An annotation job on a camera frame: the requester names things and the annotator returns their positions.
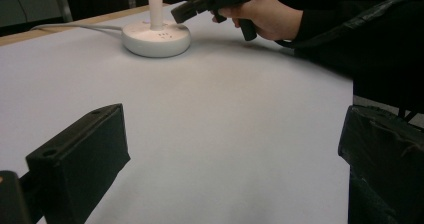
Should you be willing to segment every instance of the human hand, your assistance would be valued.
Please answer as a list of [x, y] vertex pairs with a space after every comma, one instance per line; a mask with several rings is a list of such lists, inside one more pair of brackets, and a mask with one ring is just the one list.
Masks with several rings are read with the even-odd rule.
[[250, 0], [222, 8], [219, 14], [232, 18], [237, 28], [240, 27], [238, 19], [250, 19], [259, 36], [275, 41], [296, 38], [303, 11], [286, 6], [278, 0]]

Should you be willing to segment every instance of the white cylinder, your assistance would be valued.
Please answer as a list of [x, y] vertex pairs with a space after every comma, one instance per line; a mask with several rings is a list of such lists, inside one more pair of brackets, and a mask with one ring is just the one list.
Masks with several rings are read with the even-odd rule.
[[162, 5], [163, 0], [149, 0], [150, 29], [153, 31], [163, 30]]

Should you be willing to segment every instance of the white lamp base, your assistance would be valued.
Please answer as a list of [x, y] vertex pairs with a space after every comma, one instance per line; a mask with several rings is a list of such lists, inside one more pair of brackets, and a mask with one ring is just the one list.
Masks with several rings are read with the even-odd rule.
[[137, 22], [122, 30], [124, 46], [131, 52], [145, 57], [176, 56], [190, 46], [188, 28], [181, 24], [164, 22], [162, 30], [151, 30], [150, 22]]

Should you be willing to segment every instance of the person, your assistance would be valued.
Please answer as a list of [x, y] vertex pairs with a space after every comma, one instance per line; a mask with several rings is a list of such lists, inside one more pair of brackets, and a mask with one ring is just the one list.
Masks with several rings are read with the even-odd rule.
[[250, 19], [257, 34], [354, 79], [354, 92], [424, 112], [423, 0], [250, 0], [220, 15]]

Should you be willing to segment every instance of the white cable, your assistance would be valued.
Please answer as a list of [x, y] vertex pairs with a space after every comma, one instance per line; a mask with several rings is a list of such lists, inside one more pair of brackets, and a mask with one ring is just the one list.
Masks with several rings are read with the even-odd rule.
[[43, 29], [43, 28], [50, 28], [50, 27], [82, 27], [82, 28], [87, 28], [87, 29], [111, 29], [111, 30], [122, 31], [122, 27], [118, 27], [118, 26], [90, 25], [90, 24], [70, 24], [70, 23], [39, 25], [39, 26], [35, 26], [35, 27], [31, 28], [30, 31]]

